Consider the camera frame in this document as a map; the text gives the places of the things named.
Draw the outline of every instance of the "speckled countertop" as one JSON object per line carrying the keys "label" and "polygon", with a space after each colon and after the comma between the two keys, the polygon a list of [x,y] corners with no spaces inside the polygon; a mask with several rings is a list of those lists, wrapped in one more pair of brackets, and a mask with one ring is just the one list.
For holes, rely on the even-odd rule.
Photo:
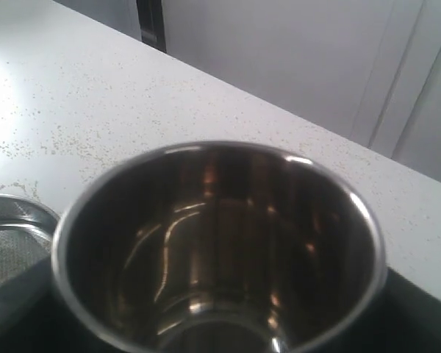
{"label": "speckled countertop", "polygon": [[61,213],[115,163],[188,140],[289,149],[376,211],[388,263],[441,300],[441,184],[49,0],[0,0],[0,193]]}

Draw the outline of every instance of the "white countertop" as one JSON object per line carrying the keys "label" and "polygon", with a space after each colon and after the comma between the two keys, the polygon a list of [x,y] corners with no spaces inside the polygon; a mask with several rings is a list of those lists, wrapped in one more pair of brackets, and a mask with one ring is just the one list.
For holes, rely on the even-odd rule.
{"label": "white countertop", "polygon": [[441,184],[50,0],[0,0],[0,193],[61,213],[115,163],[189,140],[288,149],[376,211],[388,263],[441,300]]}

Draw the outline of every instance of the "cup rim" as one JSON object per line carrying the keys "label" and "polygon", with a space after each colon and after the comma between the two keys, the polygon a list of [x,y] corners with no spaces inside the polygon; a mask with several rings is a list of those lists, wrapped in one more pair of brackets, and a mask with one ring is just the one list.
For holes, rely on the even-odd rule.
{"label": "cup rim", "polygon": [[52,243],[51,250],[51,265],[54,274],[54,283],[56,284],[64,302],[68,305],[73,314],[84,324],[84,326],[87,327],[87,329],[89,329],[96,337],[100,338],[111,346],[114,346],[115,348],[127,353],[156,353],[153,349],[143,347],[139,343],[125,338],[115,330],[102,324],[83,306],[79,298],[75,295],[68,278],[67,266],[65,265],[67,262],[68,240],[70,237],[71,228],[82,209],[92,199],[92,197],[97,194],[109,181],[113,180],[116,176],[122,174],[124,171],[128,171],[136,166],[147,163],[150,160],[157,159],[158,157],[162,157],[166,154],[177,153],[179,151],[200,151],[212,147],[249,149],[251,151],[272,154],[275,157],[285,159],[291,163],[299,163],[302,167],[309,168],[330,179],[334,184],[336,184],[337,187],[344,191],[350,197],[350,200],[355,204],[356,210],[365,220],[365,223],[370,231],[371,240],[373,242],[374,262],[373,272],[371,274],[369,284],[367,285],[365,292],[361,295],[361,298],[337,323],[330,326],[328,329],[324,330],[311,340],[296,346],[290,351],[290,353],[310,352],[337,337],[340,333],[344,332],[348,327],[350,327],[355,320],[358,319],[358,317],[371,304],[371,302],[373,302],[384,287],[387,278],[387,263],[384,238],[376,220],[377,218],[374,216],[373,211],[368,207],[367,203],[362,199],[359,193],[357,193],[354,188],[351,187],[341,176],[336,175],[334,172],[323,167],[321,164],[313,162],[309,158],[302,157],[299,154],[257,143],[214,140],[163,146],[153,151],[148,151],[133,157],[120,165],[111,168],[109,171],[98,177],[90,185],[90,187],[88,187],[63,213],[54,233],[54,241]]}

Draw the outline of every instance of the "metal strainer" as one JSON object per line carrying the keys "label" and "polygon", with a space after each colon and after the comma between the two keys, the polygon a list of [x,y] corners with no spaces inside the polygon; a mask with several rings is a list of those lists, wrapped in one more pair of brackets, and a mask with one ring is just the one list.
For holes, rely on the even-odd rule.
{"label": "metal strainer", "polygon": [[49,257],[57,222],[41,204],[0,195],[0,329],[24,314],[49,282],[36,278],[33,268],[43,267],[41,260]]}

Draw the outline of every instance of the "stainless steel cup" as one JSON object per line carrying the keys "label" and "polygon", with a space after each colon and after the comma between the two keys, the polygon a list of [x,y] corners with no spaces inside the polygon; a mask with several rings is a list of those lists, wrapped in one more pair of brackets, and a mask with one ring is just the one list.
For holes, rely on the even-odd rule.
{"label": "stainless steel cup", "polygon": [[305,352],[383,287],[372,212],[307,158],[247,143],[159,149],[103,175],[58,226],[68,306],[126,352]]}

